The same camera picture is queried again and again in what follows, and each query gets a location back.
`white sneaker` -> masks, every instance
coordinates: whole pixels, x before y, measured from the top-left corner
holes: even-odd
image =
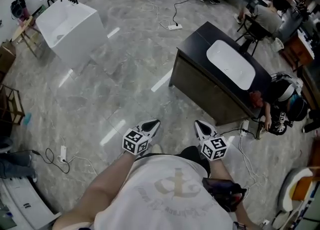
[[[238,24],[242,24],[242,21],[238,18],[238,15],[237,15],[237,14],[234,14],[234,15],[233,15],[233,18],[235,18],[235,20],[236,20],[236,22],[237,22]]]
[[[158,144],[153,145],[151,153],[163,153],[161,146]]]
[[[35,175],[32,177],[32,181],[33,181],[34,183],[36,183],[36,182],[38,181],[38,174],[37,174],[36,171],[34,171],[34,172],[35,172]]]

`marble floor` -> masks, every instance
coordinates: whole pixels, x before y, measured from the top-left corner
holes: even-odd
[[[122,152],[122,135],[141,120],[158,118],[161,128],[155,143],[164,152],[175,154],[197,144],[193,123],[196,119],[214,123],[201,108],[168,82],[153,92],[151,88],[174,64],[177,45],[206,21],[236,39],[238,24],[233,18],[237,0],[222,0],[220,5],[191,0],[177,6],[175,20],[179,31],[164,29],[159,21],[173,24],[174,3],[184,0],[79,0],[96,10],[107,33],[119,31],[91,54],[82,72],[69,69],[42,41],[35,58],[24,43],[17,46],[17,58],[5,83],[20,91],[28,125],[14,127],[12,138],[17,149],[47,147],[57,156],[65,140],[67,158],[89,159],[97,172],[108,167]],[[286,62],[271,50],[271,42],[260,42],[254,57],[270,73],[290,71]],[[306,164],[312,134],[301,134],[303,122],[295,123],[284,136],[252,136],[242,140],[261,185],[253,186],[244,204],[253,221],[272,219],[278,191],[292,167]],[[238,123],[219,127],[228,131]],[[250,123],[255,131],[256,123]],[[224,162],[235,181],[252,185],[242,154],[237,149],[239,134],[225,135],[231,146]],[[95,174],[85,160],[75,159],[69,174],[33,158],[38,172],[37,186],[59,211],[74,206]]]

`office chair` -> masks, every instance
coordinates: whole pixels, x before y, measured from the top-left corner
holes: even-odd
[[[246,22],[250,22],[251,25],[248,28],[246,26]],[[259,41],[262,41],[265,37],[271,37],[271,33],[267,31],[264,27],[262,27],[259,23],[257,23],[254,19],[252,19],[250,16],[245,15],[244,23],[241,25],[241,27],[237,30],[239,32],[242,27],[245,28],[245,33],[239,37],[236,42],[241,39],[245,35],[250,35],[251,39],[247,39],[244,44],[241,46],[242,51],[246,51],[249,48],[249,45],[253,42],[255,42],[254,50],[251,54],[251,56],[254,56],[254,53],[256,51],[257,45]]]

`white sink basin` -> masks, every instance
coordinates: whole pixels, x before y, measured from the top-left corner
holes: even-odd
[[[90,52],[107,39],[98,12],[68,0],[57,0],[37,18],[36,24],[48,46],[70,68],[85,65]]]
[[[207,50],[209,61],[219,68],[238,87],[248,90],[256,71],[236,50],[222,40],[217,40]]]

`hand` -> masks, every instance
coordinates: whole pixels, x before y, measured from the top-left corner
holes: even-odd
[[[265,117],[265,122],[264,122],[264,128],[266,129],[266,131],[269,131],[269,129],[271,128],[271,115],[268,115]]]

